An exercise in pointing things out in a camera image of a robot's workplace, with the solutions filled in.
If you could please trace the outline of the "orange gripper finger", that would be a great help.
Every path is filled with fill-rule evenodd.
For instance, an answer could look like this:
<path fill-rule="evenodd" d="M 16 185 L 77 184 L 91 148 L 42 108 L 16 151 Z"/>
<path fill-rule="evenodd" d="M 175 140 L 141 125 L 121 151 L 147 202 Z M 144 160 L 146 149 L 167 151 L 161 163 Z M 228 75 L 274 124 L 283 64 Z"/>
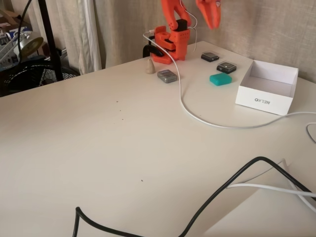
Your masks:
<path fill-rule="evenodd" d="M 218 28 L 221 22 L 221 1 L 212 0 L 210 2 L 212 28 Z"/>
<path fill-rule="evenodd" d="M 215 1 L 214 0 L 197 0 L 197 7 L 202 13 L 206 24 L 210 29 L 214 28 L 214 13 L 215 13 Z"/>

